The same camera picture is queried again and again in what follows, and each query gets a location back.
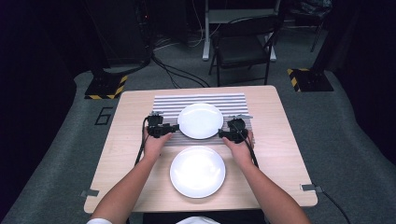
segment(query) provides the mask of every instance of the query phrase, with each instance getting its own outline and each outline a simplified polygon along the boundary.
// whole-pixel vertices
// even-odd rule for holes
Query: gray carpet
[[[283,29],[276,45],[277,60],[271,63],[269,85],[277,88],[298,146],[317,185],[345,210],[352,223],[396,223],[396,167],[386,160],[354,119],[347,96],[331,72],[331,92],[295,92],[288,68],[310,67],[320,49],[310,53],[312,30]],[[175,44],[155,50],[164,63],[186,70],[216,85],[216,76],[207,74],[209,62],[203,62],[203,43],[195,48]],[[112,68],[110,71],[124,70]],[[236,69],[224,74],[230,83],[236,75],[262,74],[263,66],[250,71]],[[187,79],[174,77],[183,88],[199,87]],[[103,107],[114,115],[118,100],[84,100],[92,80],[90,73],[76,77],[78,92],[64,125],[48,153],[39,164],[3,223],[85,223],[85,199],[79,194],[88,189],[99,161],[109,125],[94,125]],[[261,85],[260,81],[232,85]],[[155,63],[129,75],[126,91],[173,89],[170,78]],[[318,205],[305,208],[313,223],[346,223],[335,205],[323,194]],[[141,214],[131,215],[132,223],[141,223]]]

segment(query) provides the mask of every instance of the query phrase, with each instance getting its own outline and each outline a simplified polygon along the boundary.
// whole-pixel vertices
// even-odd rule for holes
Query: plate rim
[[[197,105],[210,106],[211,108],[214,108],[215,110],[219,111],[219,114],[221,115],[221,126],[220,126],[219,128],[222,127],[222,125],[223,125],[223,123],[224,123],[224,115],[222,114],[222,112],[221,112],[215,105],[208,104],[208,103],[195,103],[195,104],[191,104],[191,105],[185,106],[185,107],[180,111],[180,113],[179,113],[178,116],[177,116],[177,124],[180,125],[179,119],[180,119],[180,115],[183,113],[183,111],[185,111],[187,108],[190,108],[190,107],[193,107],[193,106],[197,106]],[[210,138],[210,137],[216,135],[216,133],[214,133],[214,134],[212,134],[212,135],[210,135],[210,136],[207,136],[207,137],[194,137],[194,136],[191,136],[190,134],[184,133],[184,132],[182,131],[182,128],[179,128],[179,129],[180,129],[180,131],[181,131],[183,134],[185,134],[185,135],[188,136],[189,138],[198,139],[198,140],[200,140],[200,139],[207,139],[207,138]]]
[[[204,148],[205,150],[209,150],[209,151],[211,151],[211,152],[214,152],[215,155],[218,156],[218,157],[220,158],[220,160],[221,160],[221,167],[220,167],[220,169],[222,169],[222,170],[224,171],[224,172],[223,172],[224,175],[221,176],[221,181],[219,182],[219,185],[218,185],[214,190],[212,190],[211,193],[205,194],[204,196],[190,196],[190,195],[186,194],[185,192],[182,192],[182,190],[180,190],[180,189],[177,188],[177,186],[176,186],[176,184],[174,183],[174,180],[173,180],[173,178],[172,178],[172,170],[173,170],[172,167],[173,167],[174,162],[175,162],[175,160],[177,159],[177,157],[178,157],[180,154],[182,154],[183,152],[185,152],[186,150],[192,150],[192,149],[194,149],[195,147]],[[179,151],[179,152],[177,153],[177,155],[174,157],[174,159],[173,159],[172,162],[171,162],[171,166],[169,167],[169,177],[170,177],[172,186],[173,186],[173,187],[177,190],[177,192],[179,192],[180,194],[182,194],[182,195],[184,195],[184,196],[186,196],[186,197],[189,197],[189,198],[193,198],[193,199],[205,198],[205,197],[208,197],[208,196],[210,196],[210,195],[216,193],[216,192],[221,188],[221,186],[223,185],[224,180],[225,180],[226,173],[227,173],[227,169],[226,169],[226,167],[225,167],[224,159],[220,156],[220,154],[219,154],[216,150],[214,150],[214,149],[212,149],[212,148],[210,148],[210,147],[205,147],[205,146],[192,146],[192,147],[184,148],[183,150],[181,150],[181,151]]]

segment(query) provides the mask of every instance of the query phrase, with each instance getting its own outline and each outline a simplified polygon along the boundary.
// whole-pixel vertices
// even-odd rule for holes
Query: black cable
[[[338,203],[336,203],[335,200],[332,197],[330,197],[330,195],[326,191],[324,191],[324,189],[322,187],[318,187],[318,188],[320,188],[321,193],[323,193],[338,208],[338,210],[343,214],[344,218],[346,219],[346,222],[348,224],[350,224],[350,220],[347,216],[347,213],[344,211],[344,209],[340,205],[338,205]]]
[[[186,79],[189,79],[189,80],[191,80],[191,81],[194,81],[195,83],[198,83],[198,84],[199,84],[201,87],[203,87],[203,88],[205,88],[205,87],[210,87],[209,84],[208,84],[206,81],[204,81],[203,79],[201,79],[200,77],[197,77],[197,76],[195,76],[195,75],[193,75],[193,74],[191,74],[191,73],[189,73],[189,72],[183,71],[183,70],[181,70],[181,69],[175,68],[174,66],[171,66],[171,65],[168,65],[168,64],[163,63],[159,58],[157,58],[157,57],[155,56],[154,53],[151,55],[151,59],[152,59],[152,61],[154,61],[156,64],[158,64],[161,68],[163,68],[163,69],[166,71],[166,73],[169,75],[169,77],[171,77],[170,74],[173,74],[173,75],[175,75],[175,76],[184,77],[184,78],[186,78]],[[196,78],[196,79],[199,79],[199,80],[202,81],[205,85],[204,85],[203,83],[201,83],[199,80],[195,80],[195,79],[193,79],[193,78],[191,78],[191,77],[186,77],[186,76],[183,76],[183,75],[181,75],[181,74],[177,74],[177,73],[175,73],[175,72],[169,70],[168,68],[172,68],[172,69],[174,69],[174,70],[177,70],[178,72],[181,72],[181,73],[187,74],[187,75],[189,75],[189,76],[192,76],[192,77],[194,77],[194,78]]]
[[[155,56],[153,56],[152,61],[154,61],[156,64],[158,64],[161,68],[163,68],[165,70],[165,72],[168,74],[169,78],[171,79],[172,84],[174,85],[175,89],[177,89],[177,88],[181,89],[181,87],[173,80],[172,75],[171,75],[172,71],[169,71],[167,69],[167,67],[165,65],[163,65],[163,63]]]
[[[127,76],[141,70],[142,68],[146,67],[148,64],[149,64],[149,60],[145,60],[143,63],[139,64],[139,66],[137,66],[136,68],[131,68],[125,71],[121,71],[117,73],[108,73],[108,74],[113,77]]]
[[[155,48],[154,50],[165,48],[167,46],[172,45],[173,43],[171,42],[171,38],[165,38],[161,37],[160,39],[157,40],[157,42],[154,44]]]
[[[146,117],[145,119],[143,119],[143,125],[142,125],[142,141],[140,143],[140,148],[139,148],[139,152],[137,153],[137,157],[136,160],[134,161],[134,165],[137,165],[140,161],[140,157],[142,156],[142,152],[145,149],[145,144],[146,141],[148,140],[149,136],[147,136],[147,138],[145,139],[145,124],[146,121],[149,119],[149,117]]]
[[[227,84],[222,84],[221,86],[228,86],[228,85],[234,85],[234,84],[238,84],[238,83],[251,82],[251,81],[257,81],[257,80],[263,80],[263,79],[265,79],[265,77],[256,77],[256,78],[251,78],[251,79],[247,79],[247,80],[240,80],[240,81],[230,82]]]
[[[178,76],[178,77],[184,77],[184,78],[186,78],[186,79],[192,80],[192,81],[198,83],[199,85],[201,85],[202,87],[205,87],[202,83],[198,82],[197,80],[194,80],[194,79],[192,79],[192,78],[190,78],[190,77],[182,76],[182,75],[180,75],[180,74],[177,74],[177,73],[175,73],[175,72],[169,70],[168,67],[173,68],[173,69],[176,69],[176,68],[174,68],[174,67],[172,67],[172,66],[170,66],[170,65],[167,65],[167,64],[163,63],[160,59],[158,59],[157,57],[155,57],[155,55],[152,56],[152,60],[153,60],[156,64],[158,64],[161,68],[163,68],[163,69],[166,71],[166,73],[169,75],[169,77],[170,77],[171,79],[172,79],[172,77],[171,77],[170,74],[173,74],[173,75]]]
[[[256,159],[256,155],[254,154],[254,150],[253,147],[251,146],[250,143],[248,143],[247,139],[245,138],[244,135],[242,135],[242,132],[238,130],[238,128],[232,123],[233,127],[236,129],[236,132],[239,133],[239,135],[242,137],[242,139],[244,139],[245,144],[247,145],[247,148],[250,152],[250,157],[253,160],[253,163],[255,166],[257,166],[257,168],[259,168],[259,164],[257,163],[257,159]]]

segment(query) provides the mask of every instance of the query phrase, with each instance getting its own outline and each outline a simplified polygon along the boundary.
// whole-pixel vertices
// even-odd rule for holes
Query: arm
[[[224,144],[230,148],[233,159],[247,179],[262,211],[271,223],[310,223],[300,205],[253,164],[248,147],[244,142],[235,144],[225,137],[222,139]],[[248,139],[253,139],[253,132],[248,132]]]
[[[143,159],[105,195],[95,208],[91,219],[100,217],[113,224],[125,223],[149,178],[152,167],[160,157],[163,145],[171,137],[171,133],[160,138],[148,137]]]

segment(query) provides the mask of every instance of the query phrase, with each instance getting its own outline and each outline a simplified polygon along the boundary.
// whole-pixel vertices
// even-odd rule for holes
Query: yellow black hazard tape
[[[309,71],[307,68],[300,69],[288,69],[288,74],[290,77],[291,85],[293,86],[295,91],[301,91],[300,86],[298,85],[297,78],[294,74],[295,71]]]
[[[89,95],[85,95],[85,99],[92,99],[92,100],[105,100],[105,99],[116,99],[119,98],[119,96],[122,93],[123,87],[125,85],[126,79],[128,77],[125,76],[120,80],[120,84],[117,87],[117,89],[115,90],[114,93],[111,94],[106,94],[106,95],[101,95],[101,94],[89,94]]]

